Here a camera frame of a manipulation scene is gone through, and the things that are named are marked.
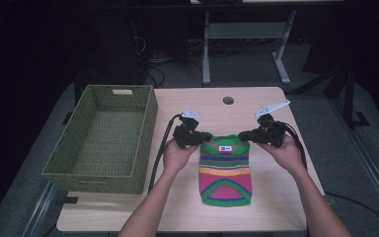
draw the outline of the orange stripe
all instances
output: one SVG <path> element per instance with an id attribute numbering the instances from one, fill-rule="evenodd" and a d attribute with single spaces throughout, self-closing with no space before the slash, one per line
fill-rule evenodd
<path id="1" fill-rule="evenodd" d="M 217 171 L 210 169 L 199 169 L 200 174 L 215 175 L 215 176 L 237 176 L 237 175 L 249 175 L 251 174 L 249 169 L 241 169 L 238 171 Z"/>

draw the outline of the table top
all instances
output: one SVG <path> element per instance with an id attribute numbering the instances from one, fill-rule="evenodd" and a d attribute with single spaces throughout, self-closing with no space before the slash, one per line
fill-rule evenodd
<path id="1" fill-rule="evenodd" d="M 57 228 L 61 231 L 119 231 L 147 194 L 152 167 L 168 121 L 189 109 L 202 115 L 196 130 L 213 135 L 238 134 L 257 128 L 255 113 L 261 106 L 281 103 L 285 96 L 277 87 L 197 88 L 155 90 L 159 109 L 151 145 L 149 166 L 143 195 L 69 192 L 77 197 L 61 210 Z M 233 105 L 225 105 L 232 97 Z M 309 173 L 323 194 L 301 132 L 289 107 L 272 113 L 298 132 L 305 147 Z M 181 122 L 177 119 L 174 125 Z M 198 190 L 199 149 L 175 179 L 159 225 L 160 232 L 237 232 L 305 230 L 306 218 L 292 177 L 258 145 L 251 143 L 250 168 L 253 185 L 252 202 L 240 207 L 216 207 L 203 204 Z M 157 177 L 162 173 L 162 161 Z"/>

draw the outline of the forearm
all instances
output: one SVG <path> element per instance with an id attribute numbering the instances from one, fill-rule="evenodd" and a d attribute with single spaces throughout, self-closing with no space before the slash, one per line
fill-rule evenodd
<path id="1" fill-rule="evenodd" d="M 134 210 L 118 236 L 155 236 L 169 190 L 177 174 L 163 173 L 146 199 Z"/>
<path id="2" fill-rule="evenodd" d="M 293 174 L 311 236 L 351 236 L 322 197 L 306 170 Z"/>

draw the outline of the wicker basket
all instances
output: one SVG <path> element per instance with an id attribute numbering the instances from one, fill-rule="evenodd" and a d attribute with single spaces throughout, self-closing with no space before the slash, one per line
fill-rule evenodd
<path id="1" fill-rule="evenodd" d="M 142 194 L 157 111 L 151 86 L 88 86 L 42 174 L 68 191 Z"/>

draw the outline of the human hand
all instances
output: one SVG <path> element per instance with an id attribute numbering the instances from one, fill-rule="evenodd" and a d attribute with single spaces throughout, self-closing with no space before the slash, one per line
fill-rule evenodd
<path id="1" fill-rule="evenodd" d="M 267 151 L 275 159 L 276 163 L 291 175 L 306 170 L 301 161 L 300 151 L 291 136 L 284 134 L 281 147 L 274 147 L 269 144 L 259 144 L 259 146 Z"/>
<path id="2" fill-rule="evenodd" d="M 195 145 L 182 149 L 175 140 L 169 140 L 166 144 L 163 153 L 164 172 L 174 174 L 178 174 L 185 167 L 192 153 L 199 147 Z"/>

